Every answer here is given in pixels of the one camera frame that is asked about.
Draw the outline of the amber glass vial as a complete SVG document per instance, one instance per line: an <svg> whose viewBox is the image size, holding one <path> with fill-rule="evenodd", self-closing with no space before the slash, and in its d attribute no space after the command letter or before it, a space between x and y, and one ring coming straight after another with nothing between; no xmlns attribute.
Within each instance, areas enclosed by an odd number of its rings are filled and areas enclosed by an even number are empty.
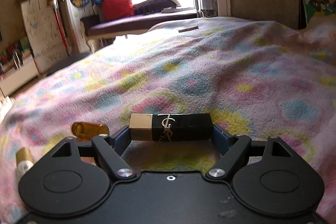
<svg viewBox="0 0 336 224"><path fill-rule="evenodd" d="M107 137L110 135L107 125L88 122L73 123L71 132L79 141L90 141L96 136Z"/></svg>

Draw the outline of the black gold lipstick tube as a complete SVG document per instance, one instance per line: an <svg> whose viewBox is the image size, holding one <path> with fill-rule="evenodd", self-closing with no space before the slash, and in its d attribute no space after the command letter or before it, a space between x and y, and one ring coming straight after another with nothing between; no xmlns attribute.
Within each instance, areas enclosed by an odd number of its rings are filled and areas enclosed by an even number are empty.
<svg viewBox="0 0 336 224"><path fill-rule="evenodd" d="M210 114L131 114L132 140L203 141L214 133Z"/></svg>

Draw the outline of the gold cylindrical tube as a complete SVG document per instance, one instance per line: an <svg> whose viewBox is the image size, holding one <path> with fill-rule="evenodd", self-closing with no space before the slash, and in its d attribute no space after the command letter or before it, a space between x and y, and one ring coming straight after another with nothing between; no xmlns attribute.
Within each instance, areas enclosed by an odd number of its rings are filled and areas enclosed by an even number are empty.
<svg viewBox="0 0 336 224"><path fill-rule="evenodd" d="M16 157L16 182L17 184L20 182L23 175L25 175L34 165L33 156L31 155L31 151L28 147L22 147L15 154Z"/></svg>

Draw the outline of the floral fleece blanket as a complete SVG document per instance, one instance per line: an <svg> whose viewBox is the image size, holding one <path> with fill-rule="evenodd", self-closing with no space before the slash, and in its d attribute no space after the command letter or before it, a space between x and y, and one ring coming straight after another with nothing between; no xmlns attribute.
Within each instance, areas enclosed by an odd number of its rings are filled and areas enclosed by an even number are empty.
<svg viewBox="0 0 336 224"><path fill-rule="evenodd" d="M198 30L179 33L181 28ZM15 154L39 160L75 122L116 132L133 113L209 113L231 134L280 136L323 178L335 223L335 17L304 30L217 17L166 22L41 79L1 123L1 222L25 214Z"/></svg>

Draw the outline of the white low tv console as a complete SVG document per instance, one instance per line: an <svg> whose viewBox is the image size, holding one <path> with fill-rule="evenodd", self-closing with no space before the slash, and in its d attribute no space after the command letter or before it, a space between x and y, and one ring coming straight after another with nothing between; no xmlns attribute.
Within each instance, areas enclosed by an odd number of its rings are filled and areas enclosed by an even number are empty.
<svg viewBox="0 0 336 224"><path fill-rule="evenodd" d="M18 69L10 69L4 76L1 76L1 91L3 95L9 96L30 80L39 76L39 71L32 56L23 60L23 65Z"/></svg>

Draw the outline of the white cabinet with drawings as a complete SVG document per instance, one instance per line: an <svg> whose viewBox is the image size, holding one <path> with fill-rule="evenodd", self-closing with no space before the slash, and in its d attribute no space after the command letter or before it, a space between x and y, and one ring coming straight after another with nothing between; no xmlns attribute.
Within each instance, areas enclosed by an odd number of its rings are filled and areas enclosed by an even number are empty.
<svg viewBox="0 0 336 224"><path fill-rule="evenodd" d="M21 12L37 69L45 73L67 57L54 10L49 0L27 0L21 3Z"/></svg>

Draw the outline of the dark flat remote on bed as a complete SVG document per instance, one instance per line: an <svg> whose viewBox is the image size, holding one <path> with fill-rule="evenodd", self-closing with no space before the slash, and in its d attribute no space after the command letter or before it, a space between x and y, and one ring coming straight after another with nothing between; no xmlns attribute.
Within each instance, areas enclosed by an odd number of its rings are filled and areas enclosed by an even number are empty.
<svg viewBox="0 0 336 224"><path fill-rule="evenodd" d="M191 27L181 28L178 30L178 32L183 33L183 32L189 32L189 31L198 30L198 29L199 29L199 26L191 26Z"/></svg>

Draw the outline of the purple chaise lounge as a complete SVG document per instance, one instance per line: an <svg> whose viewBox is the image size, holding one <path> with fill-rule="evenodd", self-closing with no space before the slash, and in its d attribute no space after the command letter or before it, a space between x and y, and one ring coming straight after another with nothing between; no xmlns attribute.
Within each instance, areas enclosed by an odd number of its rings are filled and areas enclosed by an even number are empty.
<svg viewBox="0 0 336 224"><path fill-rule="evenodd" d="M194 19L198 12L194 8L182 8L177 0L147 0L134 5L134 15L116 20L103 20L102 12L80 19L85 42L91 52L103 47L103 40L113 42L118 36L146 33L156 24Z"/></svg>

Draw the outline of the red cushion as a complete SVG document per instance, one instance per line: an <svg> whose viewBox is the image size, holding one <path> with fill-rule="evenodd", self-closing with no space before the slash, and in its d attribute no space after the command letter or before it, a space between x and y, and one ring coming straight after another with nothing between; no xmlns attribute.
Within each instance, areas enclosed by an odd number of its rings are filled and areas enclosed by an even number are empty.
<svg viewBox="0 0 336 224"><path fill-rule="evenodd" d="M126 18L134 15L131 0L104 0L102 10L106 21Z"/></svg>

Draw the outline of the metal side table by window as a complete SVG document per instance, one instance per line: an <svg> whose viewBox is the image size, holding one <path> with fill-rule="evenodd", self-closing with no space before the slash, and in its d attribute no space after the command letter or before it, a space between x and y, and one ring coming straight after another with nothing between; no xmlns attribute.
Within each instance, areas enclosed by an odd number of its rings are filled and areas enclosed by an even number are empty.
<svg viewBox="0 0 336 224"><path fill-rule="evenodd" d="M212 18L218 16L217 0L194 0L194 6L199 18Z"/></svg>

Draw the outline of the red stick vacuum cleaner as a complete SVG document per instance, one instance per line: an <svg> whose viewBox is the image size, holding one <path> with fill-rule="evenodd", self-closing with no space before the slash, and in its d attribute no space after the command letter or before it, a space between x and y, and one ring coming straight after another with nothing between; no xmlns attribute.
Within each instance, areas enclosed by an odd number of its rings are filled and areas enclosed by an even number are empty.
<svg viewBox="0 0 336 224"><path fill-rule="evenodd" d="M59 34L63 43L64 48L66 49L66 53L68 56L71 56L70 48L66 40L66 36L63 30L63 26L61 25L59 16L58 16L58 0L49 0L49 6L51 7L54 17L56 20L56 24L58 26Z"/></svg>

